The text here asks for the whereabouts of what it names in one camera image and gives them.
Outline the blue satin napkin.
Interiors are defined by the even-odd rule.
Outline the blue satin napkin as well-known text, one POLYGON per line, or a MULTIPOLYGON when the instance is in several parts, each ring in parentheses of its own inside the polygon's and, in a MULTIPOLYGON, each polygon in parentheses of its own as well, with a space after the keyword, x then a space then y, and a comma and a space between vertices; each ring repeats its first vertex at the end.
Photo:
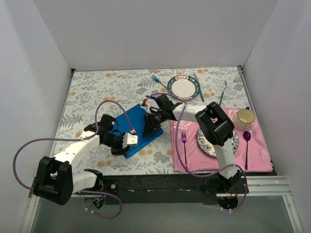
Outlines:
MULTIPOLYGON (((135 105, 131 109, 129 109, 127 112, 127 115, 129 117, 130 123, 132 127, 136 130, 136 135, 138 136, 138 144, 137 146, 130 147, 129 151, 126 155, 124 155, 125 158, 130 158, 135 153, 143 149, 145 146, 153 142, 155 139, 160 137, 163 134, 163 130, 160 128, 158 131, 153 132, 148 137, 142 137, 143 130, 144 130, 144 115, 147 113, 145 109, 141 108, 140 104, 135 105)), ((126 120, 126 117, 123 114, 116 117, 116 120, 119 124, 118 130, 120 132, 129 132, 130 128, 128 125, 128 122, 126 120)))

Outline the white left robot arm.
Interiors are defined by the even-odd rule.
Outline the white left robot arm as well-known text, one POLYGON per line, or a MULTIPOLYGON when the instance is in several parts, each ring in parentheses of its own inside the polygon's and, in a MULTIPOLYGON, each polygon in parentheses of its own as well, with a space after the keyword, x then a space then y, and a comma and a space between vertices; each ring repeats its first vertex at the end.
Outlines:
POLYGON ((81 138, 65 150, 53 157, 43 157, 38 164, 33 193, 59 205, 80 191, 99 194, 104 188, 101 172, 87 168, 74 174, 73 169, 100 145, 110 147, 113 155, 126 155, 131 146, 137 145, 135 133, 114 133, 116 123, 115 118, 104 114, 99 122, 86 126, 81 138))

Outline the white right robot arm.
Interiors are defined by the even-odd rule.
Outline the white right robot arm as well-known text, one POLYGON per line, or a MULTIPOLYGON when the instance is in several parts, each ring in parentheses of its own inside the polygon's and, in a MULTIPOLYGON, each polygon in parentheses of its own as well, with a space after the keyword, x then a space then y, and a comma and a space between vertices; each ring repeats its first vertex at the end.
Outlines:
POLYGON ((235 127, 228 115, 216 102, 211 102, 208 105, 194 106, 188 105, 184 100, 180 100, 174 104, 168 98, 170 94, 155 93, 154 95, 157 95, 155 101, 159 110, 144 115, 142 137, 148 137, 159 130, 161 123, 166 120, 176 121, 177 129, 182 120, 198 123, 207 141, 214 146, 219 169, 208 175, 198 175, 191 172, 187 164, 183 163, 178 144, 176 143, 175 149, 180 164, 187 173, 197 178, 208 178, 218 175, 220 188, 226 193, 233 192, 238 186, 243 169, 235 162, 232 148, 232 137, 235 127))

